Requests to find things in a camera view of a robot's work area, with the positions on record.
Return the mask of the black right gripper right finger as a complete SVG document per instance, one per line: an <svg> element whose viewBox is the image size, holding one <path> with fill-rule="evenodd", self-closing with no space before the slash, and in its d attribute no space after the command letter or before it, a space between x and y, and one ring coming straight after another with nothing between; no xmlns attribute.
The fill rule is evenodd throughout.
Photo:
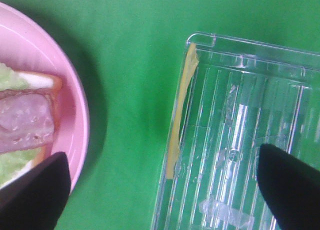
<svg viewBox="0 0 320 230"><path fill-rule="evenodd" d="M257 182L281 229L319 229L319 170L272 144L262 144Z"/></svg>

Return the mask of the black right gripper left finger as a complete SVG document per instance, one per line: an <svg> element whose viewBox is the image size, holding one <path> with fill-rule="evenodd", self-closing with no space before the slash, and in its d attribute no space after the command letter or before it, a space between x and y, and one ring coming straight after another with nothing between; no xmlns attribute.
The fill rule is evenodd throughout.
<svg viewBox="0 0 320 230"><path fill-rule="evenodd" d="M57 152L1 189L1 229L54 229L70 190L67 155Z"/></svg>

